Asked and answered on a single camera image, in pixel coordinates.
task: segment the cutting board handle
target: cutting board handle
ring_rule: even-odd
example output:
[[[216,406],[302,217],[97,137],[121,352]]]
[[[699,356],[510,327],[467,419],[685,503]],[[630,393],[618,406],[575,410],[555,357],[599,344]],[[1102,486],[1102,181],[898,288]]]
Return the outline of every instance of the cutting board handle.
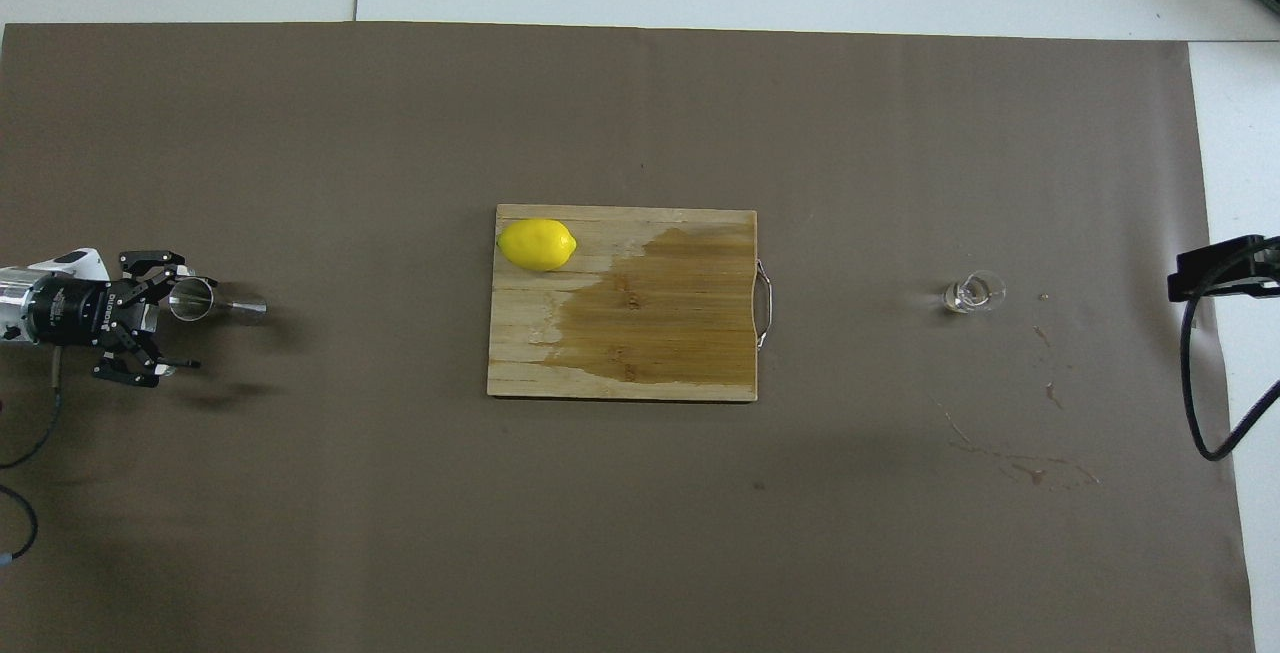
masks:
[[[764,337],[769,334],[773,325],[773,280],[764,273],[764,261],[755,259],[755,280],[764,284],[764,328],[758,328],[755,333],[755,350],[764,347]]]

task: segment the brown table surface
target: brown table surface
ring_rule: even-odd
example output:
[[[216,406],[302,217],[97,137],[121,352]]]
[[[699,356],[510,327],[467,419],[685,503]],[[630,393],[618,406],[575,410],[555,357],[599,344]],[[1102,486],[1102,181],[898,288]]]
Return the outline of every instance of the brown table surface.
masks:
[[[1252,650],[1164,292],[1184,44],[9,26],[0,96],[5,265],[173,248],[273,306],[163,320],[206,367],[156,391],[68,353],[5,650]],[[759,211],[759,402],[486,397],[498,202]],[[1006,306],[941,312],[977,268]],[[4,457],[47,366],[0,357]]]

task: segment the clear drinking glass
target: clear drinking glass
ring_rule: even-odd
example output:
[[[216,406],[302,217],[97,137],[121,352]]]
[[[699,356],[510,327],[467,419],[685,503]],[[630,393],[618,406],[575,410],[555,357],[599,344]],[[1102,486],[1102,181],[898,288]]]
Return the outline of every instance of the clear drinking glass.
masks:
[[[977,270],[942,293],[942,305],[957,314],[993,311],[1005,302],[1005,280],[989,270]]]

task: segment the wet stain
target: wet stain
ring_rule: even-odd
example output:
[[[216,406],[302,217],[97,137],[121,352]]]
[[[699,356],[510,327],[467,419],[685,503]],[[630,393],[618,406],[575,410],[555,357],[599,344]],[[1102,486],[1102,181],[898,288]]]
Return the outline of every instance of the wet stain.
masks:
[[[1050,401],[1052,401],[1053,405],[1057,406],[1057,410],[1060,410],[1060,411],[1065,411],[1066,410],[1065,407],[1062,407],[1062,402],[1059,401],[1057,396],[1053,393],[1053,384],[1052,383],[1050,383],[1048,385],[1044,387],[1044,397],[1048,398]]]
[[[942,411],[942,415],[947,419],[947,425],[951,426],[951,431],[960,438],[960,440],[950,442],[952,448],[992,458],[1001,475],[1005,475],[1010,480],[1028,481],[1044,490],[1070,490],[1083,485],[1102,484],[1102,480],[1084,466],[1066,458],[1021,456],[978,446],[969,435],[965,435],[964,430],[960,430],[955,419],[951,417],[951,412],[942,403],[938,403],[932,396],[929,401]]]
[[[541,365],[626,383],[753,384],[754,283],[750,225],[667,229],[557,307],[561,342]]]

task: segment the cable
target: cable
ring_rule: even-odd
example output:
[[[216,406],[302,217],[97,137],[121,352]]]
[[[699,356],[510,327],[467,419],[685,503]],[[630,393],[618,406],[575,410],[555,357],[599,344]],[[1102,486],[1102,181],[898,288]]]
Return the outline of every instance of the cable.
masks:
[[[1226,273],[1226,269],[1248,259],[1258,251],[1265,251],[1266,248],[1280,248],[1280,237],[1262,239],[1258,243],[1253,243],[1253,246],[1249,246],[1248,248],[1240,248],[1240,251],[1225,257],[1216,268],[1204,274],[1204,278],[1199,280],[1196,289],[1192,292],[1190,298],[1187,300],[1187,310],[1183,312],[1183,330],[1178,342],[1178,357],[1183,373],[1183,403],[1187,407],[1187,425],[1192,429],[1192,439],[1196,442],[1196,448],[1199,451],[1199,455],[1208,461],[1221,461],[1228,457],[1231,451],[1235,449],[1235,444],[1244,438],[1244,434],[1248,433],[1248,430],[1253,428],[1253,424],[1262,417],[1262,414],[1271,407],[1271,403],[1280,399],[1280,380],[1276,380],[1275,384],[1267,389],[1261,398],[1258,398],[1258,402],[1253,403],[1253,407],[1244,415],[1240,424],[1235,425],[1235,430],[1226,437],[1226,440],[1224,440],[1222,444],[1213,451],[1210,451],[1204,446],[1204,437],[1201,434],[1199,421],[1196,419],[1196,401],[1192,397],[1192,319],[1196,318],[1196,307],[1199,305],[1201,298],[1204,297],[1207,289],[1212,287],[1219,277]]]
[[[49,417],[49,426],[45,428],[45,434],[40,437],[40,440],[37,440],[36,444],[32,446],[29,451],[27,451],[18,458],[8,464],[0,464],[0,469],[12,469],[14,466],[19,466],[29,461],[32,456],[35,456],[37,452],[40,452],[41,448],[45,447],[45,443],[49,442],[50,434],[54,433],[54,426],[58,425],[58,416],[61,415],[63,412],[63,347],[61,346],[54,348],[54,370],[51,375],[51,384],[54,388],[54,415]],[[27,543],[23,543],[22,548],[15,551],[14,553],[0,553],[0,567],[3,567],[23,557],[27,553],[27,551],[31,549],[32,544],[36,543],[36,533],[40,531],[40,520],[36,517],[36,508],[33,508],[31,506],[31,502],[28,502],[27,498],[23,498],[20,493],[6,485],[0,485],[0,493],[4,493],[9,498],[13,498],[13,501],[22,507],[23,512],[27,512],[27,521],[31,524],[31,533],[27,534]]]
[[[8,464],[0,464],[0,470],[12,469],[20,466],[31,460],[32,456],[40,452],[49,442],[49,437],[54,433],[54,426],[58,425],[58,416],[63,412],[63,347],[59,346],[54,348],[54,373],[52,373],[52,385],[54,385],[54,415],[49,417],[49,426],[45,428],[45,434],[40,437],[40,440],[31,447],[26,453],[9,461]]]

